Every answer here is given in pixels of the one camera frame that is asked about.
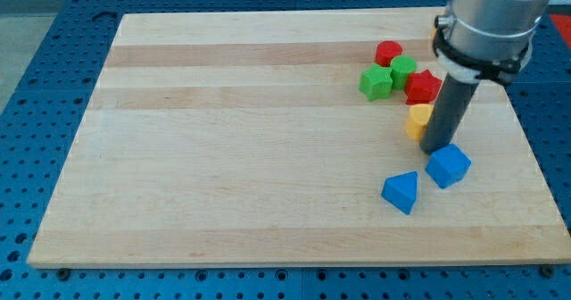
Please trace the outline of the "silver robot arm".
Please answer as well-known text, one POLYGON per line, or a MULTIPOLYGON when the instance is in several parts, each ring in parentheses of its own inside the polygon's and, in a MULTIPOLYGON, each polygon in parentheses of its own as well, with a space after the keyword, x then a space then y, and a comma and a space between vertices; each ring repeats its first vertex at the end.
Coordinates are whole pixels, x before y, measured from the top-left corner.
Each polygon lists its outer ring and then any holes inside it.
POLYGON ((507 85, 529 63, 550 0, 450 0, 434 19, 434 54, 461 83, 507 85))

